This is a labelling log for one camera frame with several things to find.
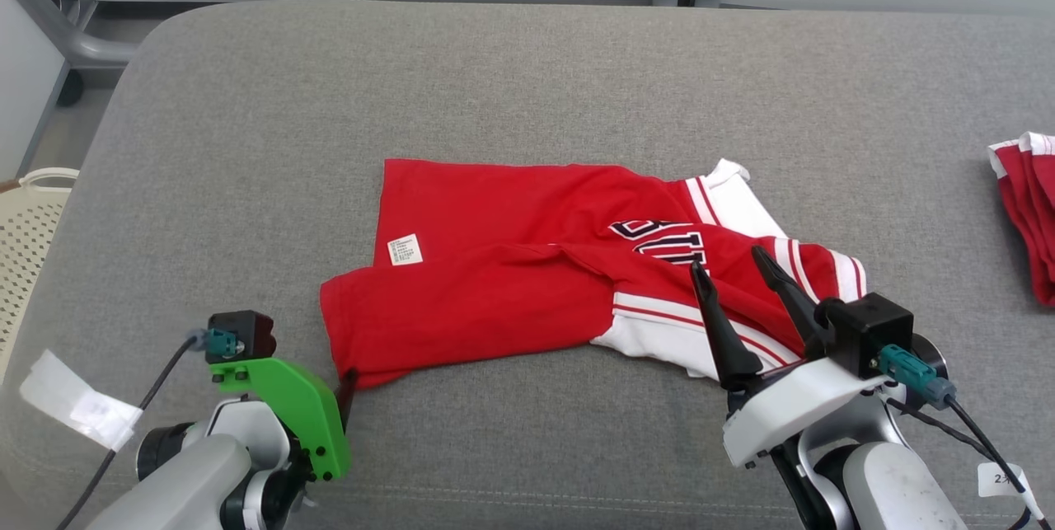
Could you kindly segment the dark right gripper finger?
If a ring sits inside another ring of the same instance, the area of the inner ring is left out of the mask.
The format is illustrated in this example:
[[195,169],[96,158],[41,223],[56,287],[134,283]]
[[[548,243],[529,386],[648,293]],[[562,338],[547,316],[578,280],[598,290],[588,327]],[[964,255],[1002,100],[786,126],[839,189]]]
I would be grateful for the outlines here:
[[803,341],[804,357],[808,361],[814,361],[828,356],[824,339],[825,330],[814,319],[817,303],[808,298],[808,294],[799,286],[795,279],[787,275],[764,247],[754,245],[751,251],[755,267],[765,284],[775,291],[791,322],[794,323],[794,328]]
[[720,294],[701,262],[690,264],[690,277],[701,308],[704,325],[720,386],[726,391],[749,391],[757,383],[762,362],[746,349],[738,332],[720,305]]

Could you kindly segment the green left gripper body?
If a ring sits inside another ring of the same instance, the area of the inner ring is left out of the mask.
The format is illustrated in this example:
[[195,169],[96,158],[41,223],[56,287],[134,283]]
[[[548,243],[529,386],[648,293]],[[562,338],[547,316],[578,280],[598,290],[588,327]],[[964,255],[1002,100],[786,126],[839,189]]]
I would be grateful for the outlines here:
[[249,392],[270,406],[279,421],[310,452],[318,480],[344,477],[351,454],[335,393],[315,373],[276,358],[212,363],[222,392]]

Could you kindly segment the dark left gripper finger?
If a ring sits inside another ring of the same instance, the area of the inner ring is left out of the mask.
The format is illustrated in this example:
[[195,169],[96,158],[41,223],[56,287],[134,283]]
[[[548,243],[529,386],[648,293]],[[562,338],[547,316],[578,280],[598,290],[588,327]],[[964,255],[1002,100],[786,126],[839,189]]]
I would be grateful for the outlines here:
[[342,377],[335,389],[335,403],[340,417],[340,427],[343,432],[348,429],[351,406],[353,406],[354,391],[357,391],[358,372],[354,368],[348,370]]

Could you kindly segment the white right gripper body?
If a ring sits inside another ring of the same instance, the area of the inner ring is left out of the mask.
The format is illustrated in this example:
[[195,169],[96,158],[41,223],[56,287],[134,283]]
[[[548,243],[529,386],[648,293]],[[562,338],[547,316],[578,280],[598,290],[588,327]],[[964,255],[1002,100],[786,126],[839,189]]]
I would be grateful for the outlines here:
[[776,382],[752,395],[745,390],[727,392],[724,452],[732,466],[746,466],[759,452],[820,424],[850,405],[860,392],[880,387],[885,380],[883,375],[860,379],[825,358],[789,368]]

